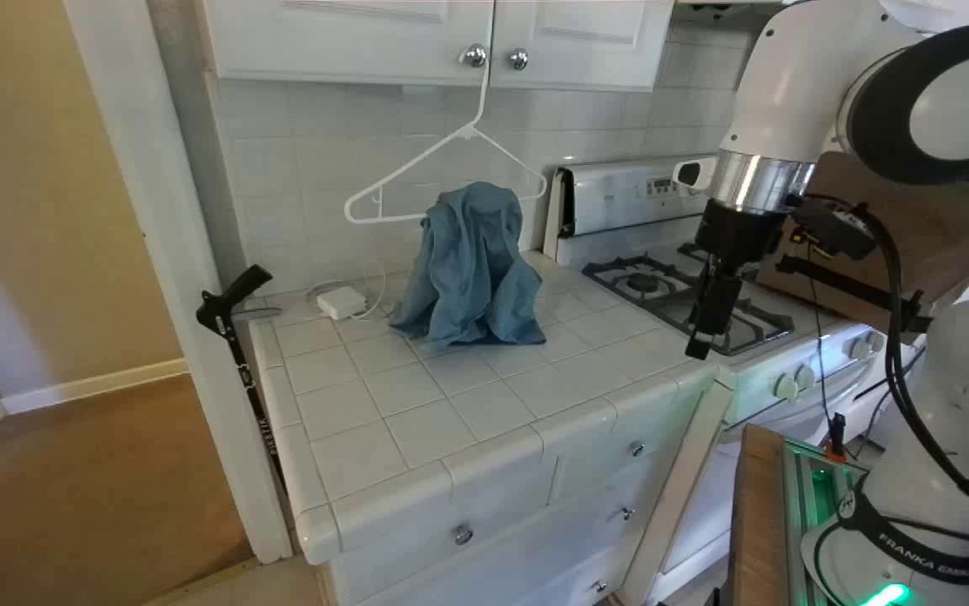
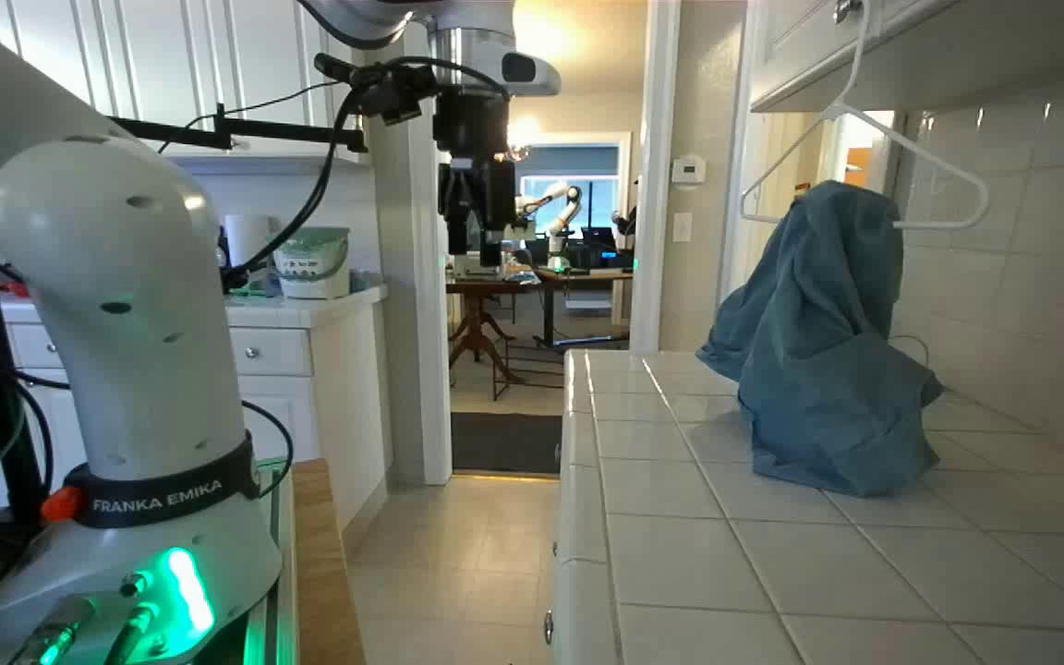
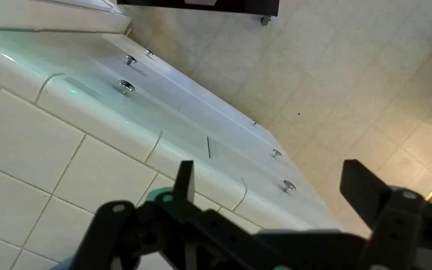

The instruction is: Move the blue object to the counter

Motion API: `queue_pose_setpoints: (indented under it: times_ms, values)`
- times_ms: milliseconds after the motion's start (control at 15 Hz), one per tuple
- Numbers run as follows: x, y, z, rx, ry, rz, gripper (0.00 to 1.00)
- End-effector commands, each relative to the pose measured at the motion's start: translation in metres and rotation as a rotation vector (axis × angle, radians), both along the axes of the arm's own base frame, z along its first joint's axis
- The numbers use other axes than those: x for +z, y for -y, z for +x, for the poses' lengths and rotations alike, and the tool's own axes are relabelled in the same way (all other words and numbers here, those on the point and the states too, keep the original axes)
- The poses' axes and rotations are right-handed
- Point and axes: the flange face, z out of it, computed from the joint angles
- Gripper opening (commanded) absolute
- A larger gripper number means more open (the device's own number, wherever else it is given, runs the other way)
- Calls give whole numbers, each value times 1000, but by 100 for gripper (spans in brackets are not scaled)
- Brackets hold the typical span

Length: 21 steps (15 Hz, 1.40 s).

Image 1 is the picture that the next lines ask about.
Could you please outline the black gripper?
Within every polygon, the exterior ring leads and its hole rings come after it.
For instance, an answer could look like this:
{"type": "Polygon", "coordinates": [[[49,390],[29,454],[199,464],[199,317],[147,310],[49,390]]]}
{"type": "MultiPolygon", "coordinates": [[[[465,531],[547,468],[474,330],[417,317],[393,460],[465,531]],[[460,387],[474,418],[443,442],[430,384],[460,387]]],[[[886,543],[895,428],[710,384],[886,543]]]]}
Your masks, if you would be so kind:
{"type": "MultiPolygon", "coordinates": [[[[710,307],[710,333],[725,333],[738,292],[725,290],[738,283],[738,272],[746,263],[759,263],[778,237],[781,237],[781,214],[738,214],[717,199],[705,204],[701,228],[696,228],[696,247],[705,252],[704,268],[704,290],[714,292],[710,307]]],[[[705,296],[701,292],[688,307],[688,339],[685,339],[685,359],[705,361],[710,344],[704,339],[704,317],[705,317],[705,296]]]]}

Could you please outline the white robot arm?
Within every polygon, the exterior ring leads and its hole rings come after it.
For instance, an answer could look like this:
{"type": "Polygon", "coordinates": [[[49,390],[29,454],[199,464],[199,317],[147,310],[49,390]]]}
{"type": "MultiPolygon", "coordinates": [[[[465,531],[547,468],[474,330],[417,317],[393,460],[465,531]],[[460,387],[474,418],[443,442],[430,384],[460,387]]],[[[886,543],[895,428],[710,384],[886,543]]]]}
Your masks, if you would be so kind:
{"type": "Polygon", "coordinates": [[[914,314],[887,225],[807,189],[826,149],[897,186],[969,182],[969,0],[799,0],[768,22],[696,234],[685,344],[701,359],[725,328],[739,272],[787,219],[824,250],[878,252],[887,333],[917,333],[925,359],[886,350],[901,428],[799,540],[799,564],[832,606],[969,606],[969,305],[914,314]]]}

